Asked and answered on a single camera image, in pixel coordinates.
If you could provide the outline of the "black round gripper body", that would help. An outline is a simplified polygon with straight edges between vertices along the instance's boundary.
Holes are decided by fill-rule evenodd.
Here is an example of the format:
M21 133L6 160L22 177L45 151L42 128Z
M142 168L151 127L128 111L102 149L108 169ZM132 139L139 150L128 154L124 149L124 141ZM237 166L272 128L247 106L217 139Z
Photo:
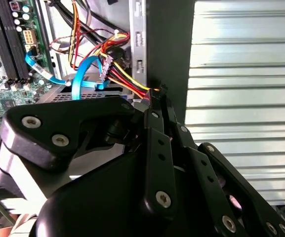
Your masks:
M161 220L143 203L144 161L122 155L59 188L38 216L38 237L220 237L199 184L174 169L177 213Z

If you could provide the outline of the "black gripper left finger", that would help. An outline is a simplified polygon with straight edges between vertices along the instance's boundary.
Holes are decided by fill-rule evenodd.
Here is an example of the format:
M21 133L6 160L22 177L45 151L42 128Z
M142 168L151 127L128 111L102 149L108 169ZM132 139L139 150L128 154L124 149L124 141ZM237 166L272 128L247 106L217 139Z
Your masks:
M147 96L142 105L116 96L11 108L0 127L1 185L42 209L59 188L119 156L138 155L147 212L173 219L177 193L161 97Z

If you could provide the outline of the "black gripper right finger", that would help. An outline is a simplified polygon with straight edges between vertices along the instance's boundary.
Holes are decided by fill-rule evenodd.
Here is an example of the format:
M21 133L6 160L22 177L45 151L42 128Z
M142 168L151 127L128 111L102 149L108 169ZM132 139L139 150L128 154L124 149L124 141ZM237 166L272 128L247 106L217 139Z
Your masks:
M285 219L210 143L197 146L188 129L178 123L174 108L161 88L161 106L173 144L186 166L188 179L196 179L204 197L201 214L207 215L214 237L285 237Z

